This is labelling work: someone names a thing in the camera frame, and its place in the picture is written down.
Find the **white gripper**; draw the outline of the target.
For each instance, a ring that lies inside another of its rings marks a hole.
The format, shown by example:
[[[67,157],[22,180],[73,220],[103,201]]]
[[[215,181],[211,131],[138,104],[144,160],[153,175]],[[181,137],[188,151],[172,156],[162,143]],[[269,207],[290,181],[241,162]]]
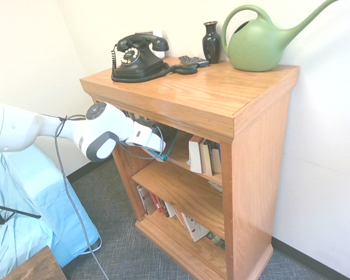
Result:
[[[157,134],[155,134],[150,127],[144,126],[134,121],[134,129],[131,135],[125,140],[129,146],[144,147],[159,153],[163,152],[166,143]]]

